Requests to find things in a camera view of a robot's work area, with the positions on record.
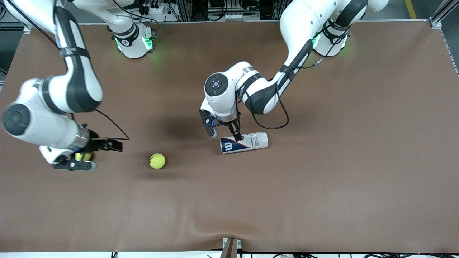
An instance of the brown table surface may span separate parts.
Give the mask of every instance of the brown table surface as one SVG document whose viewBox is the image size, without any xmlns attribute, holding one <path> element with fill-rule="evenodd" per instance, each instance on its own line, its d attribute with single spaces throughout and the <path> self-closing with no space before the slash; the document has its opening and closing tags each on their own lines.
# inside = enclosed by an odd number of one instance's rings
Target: brown table surface
<svg viewBox="0 0 459 258">
<path fill-rule="evenodd" d="M 338 56 L 291 84 L 290 125 L 268 132 L 269 148 L 225 156 L 199 117 L 204 82 L 242 60 L 274 75 L 287 54 L 278 23 L 164 25 L 138 60 L 105 26 L 81 29 L 100 109 L 132 140 L 97 153 L 97 171 L 69 172 L 0 130 L 0 251 L 205 250 L 233 236 L 258 252 L 459 252 L 459 79 L 428 22 L 358 22 Z M 24 80 L 64 72 L 45 37 L 24 35 L 0 107 Z M 243 133 L 263 130 L 241 110 Z M 76 118 L 122 136 L 95 112 Z M 149 167 L 155 152 L 164 170 Z"/>
</svg>

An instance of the yellow floor stripe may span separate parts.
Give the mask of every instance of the yellow floor stripe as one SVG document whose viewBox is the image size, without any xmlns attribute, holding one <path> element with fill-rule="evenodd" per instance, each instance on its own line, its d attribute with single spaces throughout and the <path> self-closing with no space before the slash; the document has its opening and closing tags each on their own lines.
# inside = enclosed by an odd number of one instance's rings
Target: yellow floor stripe
<svg viewBox="0 0 459 258">
<path fill-rule="evenodd" d="M 405 0 L 406 8 L 408 8 L 408 13 L 411 19 L 416 19 L 416 13 L 414 12 L 413 4 L 411 0 Z"/>
</svg>

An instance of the wilson logo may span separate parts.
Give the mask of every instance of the wilson logo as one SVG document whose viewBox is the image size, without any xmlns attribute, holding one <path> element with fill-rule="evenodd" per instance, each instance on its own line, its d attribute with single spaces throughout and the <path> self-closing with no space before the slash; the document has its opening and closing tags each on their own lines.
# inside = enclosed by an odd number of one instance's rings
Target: wilson logo
<svg viewBox="0 0 459 258">
<path fill-rule="evenodd" d="M 225 151 L 231 151 L 233 149 L 233 145 L 230 142 L 225 143 Z"/>
</svg>

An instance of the yellow tennis ball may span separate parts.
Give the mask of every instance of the yellow tennis ball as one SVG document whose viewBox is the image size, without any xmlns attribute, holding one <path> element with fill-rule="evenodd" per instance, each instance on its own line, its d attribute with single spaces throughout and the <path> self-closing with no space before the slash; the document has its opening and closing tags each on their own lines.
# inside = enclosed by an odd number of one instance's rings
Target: yellow tennis ball
<svg viewBox="0 0 459 258">
<path fill-rule="evenodd" d="M 166 164 L 166 158 L 160 154 L 155 153 L 150 157 L 150 166 L 154 169 L 160 169 Z"/>
<path fill-rule="evenodd" d="M 80 152 L 75 153 L 75 160 L 81 161 L 83 158 L 84 161 L 88 161 L 91 159 L 91 153 L 85 153 L 84 156 Z"/>
</svg>

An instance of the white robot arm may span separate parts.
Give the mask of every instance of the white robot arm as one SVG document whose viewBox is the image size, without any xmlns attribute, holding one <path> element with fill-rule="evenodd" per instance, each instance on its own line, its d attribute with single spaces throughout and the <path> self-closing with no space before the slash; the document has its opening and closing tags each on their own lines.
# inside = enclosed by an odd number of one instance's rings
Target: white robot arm
<svg viewBox="0 0 459 258">
<path fill-rule="evenodd" d="M 271 80 L 267 80 L 248 62 L 239 62 L 207 78 L 204 86 L 206 98 L 200 108 L 207 134 L 215 138 L 215 127 L 225 125 L 236 141 L 241 140 L 237 99 L 252 114 L 270 112 L 313 48 L 323 56 L 336 55 L 344 47 L 349 27 L 364 15 L 367 8 L 379 11 L 387 2 L 293 0 L 280 18 L 280 31 L 287 44 L 288 57 Z"/>
<path fill-rule="evenodd" d="M 81 10 L 102 19 L 115 35 L 120 51 L 128 58 L 140 58 L 153 50 L 152 29 L 140 22 L 135 23 L 121 10 L 135 0 L 74 0 Z"/>
<path fill-rule="evenodd" d="M 20 20 L 27 16 L 55 35 L 67 72 L 25 81 L 18 98 L 5 108 L 3 129 L 13 137 L 39 145 L 45 160 L 55 168 L 95 169 L 93 162 L 70 162 L 67 157 L 77 151 L 122 151 L 122 143 L 99 138 L 65 115 L 91 112 L 103 99 L 101 84 L 75 18 L 62 6 L 54 6 L 53 0 L 5 0 L 5 4 Z"/>
</svg>

